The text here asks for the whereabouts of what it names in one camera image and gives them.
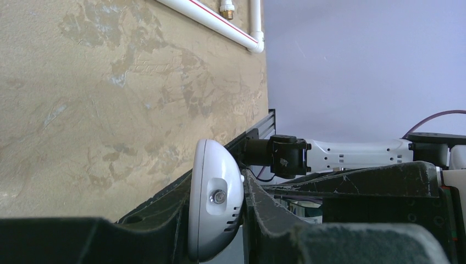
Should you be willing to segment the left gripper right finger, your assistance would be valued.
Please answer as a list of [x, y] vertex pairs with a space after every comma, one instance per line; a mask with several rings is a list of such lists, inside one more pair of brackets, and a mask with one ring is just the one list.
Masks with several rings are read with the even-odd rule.
[[245, 263], [448, 263], [425, 228], [398, 223], [310, 224], [243, 170]]

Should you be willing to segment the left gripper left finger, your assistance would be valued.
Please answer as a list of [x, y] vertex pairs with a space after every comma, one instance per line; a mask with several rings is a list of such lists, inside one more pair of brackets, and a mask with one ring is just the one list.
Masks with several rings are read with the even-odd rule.
[[117, 222], [104, 218], [1, 220], [1, 263], [188, 263], [191, 173]]

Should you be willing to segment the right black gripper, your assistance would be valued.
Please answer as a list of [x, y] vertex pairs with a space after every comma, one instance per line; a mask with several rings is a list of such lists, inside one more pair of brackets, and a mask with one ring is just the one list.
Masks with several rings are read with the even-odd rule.
[[314, 173], [263, 189], [281, 196], [350, 197], [324, 199], [323, 222], [417, 224], [437, 239], [452, 263], [465, 263], [459, 191], [443, 186], [439, 192], [441, 184], [435, 165], [415, 161]]

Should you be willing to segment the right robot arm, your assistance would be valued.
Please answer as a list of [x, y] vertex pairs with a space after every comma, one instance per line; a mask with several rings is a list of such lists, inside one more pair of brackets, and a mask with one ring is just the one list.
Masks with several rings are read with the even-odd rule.
[[248, 175], [245, 263], [465, 263], [465, 137], [372, 144], [273, 135], [235, 152]]

